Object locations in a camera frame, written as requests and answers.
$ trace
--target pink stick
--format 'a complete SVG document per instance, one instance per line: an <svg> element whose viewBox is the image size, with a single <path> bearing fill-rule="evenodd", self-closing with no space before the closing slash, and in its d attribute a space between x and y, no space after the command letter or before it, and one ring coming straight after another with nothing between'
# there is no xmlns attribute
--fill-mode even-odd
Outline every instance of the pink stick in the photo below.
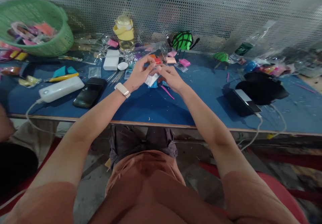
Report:
<svg viewBox="0 0 322 224"><path fill-rule="evenodd" d="M165 92L174 100L174 97L171 96L171 94L168 92L168 90L166 90L166 88L163 85L160 85L160 87L162 87L163 90L165 90Z"/></svg>
<svg viewBox="0 0 322 224"><path fill-rule="evenodd" d="M315 92L315 91L312 91L312 90L310 90L310 89L308 89L308 88L306 88L306 87L304 87L304 86L301 86L301 85L296 84L296 83L294 83L294 84L295 84L295 85L297 85L298 87L302 87L303 89L308 90L308 91L313 92L314 94L316 94L316 92Z"/></svg>

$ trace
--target orange shirt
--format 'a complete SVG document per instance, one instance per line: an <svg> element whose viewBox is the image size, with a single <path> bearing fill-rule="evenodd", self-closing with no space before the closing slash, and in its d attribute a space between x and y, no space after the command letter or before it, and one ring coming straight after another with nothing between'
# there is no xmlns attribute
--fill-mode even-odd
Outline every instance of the orange shirt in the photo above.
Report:
<svg viewBox="0 0 322 224"><path fill-rule="evenodd" d="M175 159L143 151L121 160L106 198L90 223L298 223L261 180L230 172L222 180L228 216L184 185ZM50 183L28 190L4 223L73 223L74 185Z"/></svg>

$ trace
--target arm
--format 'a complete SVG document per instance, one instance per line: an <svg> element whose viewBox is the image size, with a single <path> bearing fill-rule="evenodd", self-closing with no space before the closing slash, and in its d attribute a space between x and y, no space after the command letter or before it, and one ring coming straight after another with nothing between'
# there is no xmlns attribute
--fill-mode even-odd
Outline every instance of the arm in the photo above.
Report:
<svg viewBox="0 0 322 224"><path fill-rule="evenodd" d="M180 94L187 105L199 133L207 142L216 160L220 177L223 178L226 174L235 170L246 171L250 175L258 177L237 147L227 127L191 87L181 79L175 68L162 65L158 67L158 71L165 78L167 84Z"/></svg>
<svg viewBox="0 0 322 224"><path fill-rule="evenodd" d="M7 117L6 111L0 104L0 143L7 140L15 132L11 120Z"/></svg>
<svg viewBox="0 0 322 224"><path fill-rule="evenodd" d="M150 65L143 70L146 62ZM142 58L135 64L124 86L130 93L138 89L154 67L153 58ZM125 96L119 90L115 90L77 120L67 131L29 188L58 181L70 182L77 187L91 143L106 128L125 100Z"/></svg>

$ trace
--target white power bank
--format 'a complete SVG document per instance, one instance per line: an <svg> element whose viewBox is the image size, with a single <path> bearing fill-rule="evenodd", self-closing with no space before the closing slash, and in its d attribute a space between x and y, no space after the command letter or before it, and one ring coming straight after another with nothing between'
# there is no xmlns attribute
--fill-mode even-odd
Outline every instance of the white power bank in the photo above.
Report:
<svg viewBox="0 0 322 224"><path fill-rule="evenodd" d="M103 69L104 70L117 70L120 52L118 50L107 50Z"/></svg>
<svg viewBox="0 0 322 224"><path fill-rule="evenodd" d="M43 102L49 103L58 98L61 98L69 93L84 87L84 83L78 76L74 76L67 80L55 83L49 87L39 90L39 95Z"/></svg>

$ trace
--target green basket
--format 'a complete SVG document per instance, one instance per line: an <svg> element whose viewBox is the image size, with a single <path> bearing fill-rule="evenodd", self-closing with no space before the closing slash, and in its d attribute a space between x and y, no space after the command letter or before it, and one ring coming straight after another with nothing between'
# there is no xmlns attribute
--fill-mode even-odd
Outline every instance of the green basket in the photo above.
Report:
<svg viewBox="0 0 322 224"><path fill-rule="evenodd" d="M74 43L73 33L67 24L67 20L68 17L62 8L46 0L10 0L0 4L0 41L36 56L61 56ZM59 33L50 41L39 45L15 44L14 38L7 33L7 30L16 21L25 24L46 22L59 30Z"/></svg>

